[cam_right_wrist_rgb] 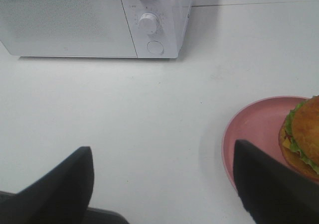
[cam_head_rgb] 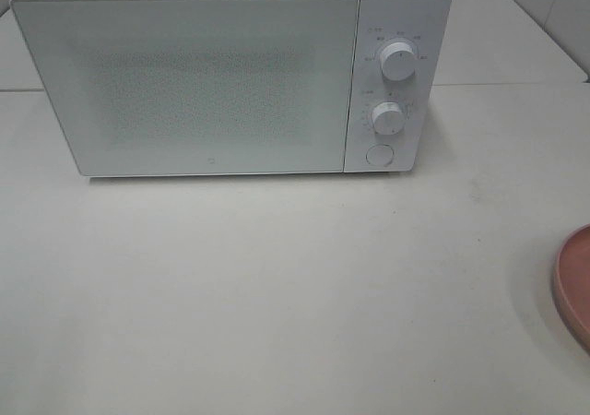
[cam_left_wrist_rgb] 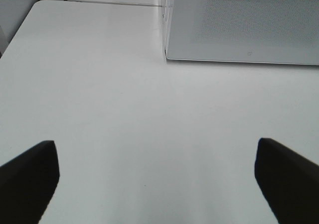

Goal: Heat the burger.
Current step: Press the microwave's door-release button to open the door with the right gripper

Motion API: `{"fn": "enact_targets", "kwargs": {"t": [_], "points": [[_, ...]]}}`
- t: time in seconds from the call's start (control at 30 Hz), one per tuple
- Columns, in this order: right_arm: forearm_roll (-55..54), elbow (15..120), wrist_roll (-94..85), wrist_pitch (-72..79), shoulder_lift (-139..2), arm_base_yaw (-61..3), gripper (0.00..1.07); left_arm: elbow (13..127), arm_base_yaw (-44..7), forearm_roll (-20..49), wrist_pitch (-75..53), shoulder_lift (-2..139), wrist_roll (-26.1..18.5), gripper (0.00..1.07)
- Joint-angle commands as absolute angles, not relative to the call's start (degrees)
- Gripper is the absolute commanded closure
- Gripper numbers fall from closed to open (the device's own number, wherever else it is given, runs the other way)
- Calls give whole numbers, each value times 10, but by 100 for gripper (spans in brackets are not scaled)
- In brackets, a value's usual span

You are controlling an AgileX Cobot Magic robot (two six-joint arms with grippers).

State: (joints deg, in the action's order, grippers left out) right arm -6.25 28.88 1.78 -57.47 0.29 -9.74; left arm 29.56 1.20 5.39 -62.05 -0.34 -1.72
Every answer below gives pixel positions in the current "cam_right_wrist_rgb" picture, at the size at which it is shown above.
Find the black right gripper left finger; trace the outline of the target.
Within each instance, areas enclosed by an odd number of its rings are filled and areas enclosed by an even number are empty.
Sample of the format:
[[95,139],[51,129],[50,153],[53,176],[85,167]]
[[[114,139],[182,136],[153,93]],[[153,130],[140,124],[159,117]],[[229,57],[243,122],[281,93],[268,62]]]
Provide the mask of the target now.
[[83,146],[0,204],[2,224],[80,224],[94,187],[91,148]]

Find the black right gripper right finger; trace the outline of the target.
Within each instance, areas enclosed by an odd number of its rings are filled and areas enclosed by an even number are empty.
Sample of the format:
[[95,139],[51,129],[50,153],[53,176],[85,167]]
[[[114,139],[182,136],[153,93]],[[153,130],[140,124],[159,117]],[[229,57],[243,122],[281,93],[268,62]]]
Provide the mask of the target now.
[[319,186],[246,140],[234,146],[233,175],[244,209],[257,224],[317,224]]

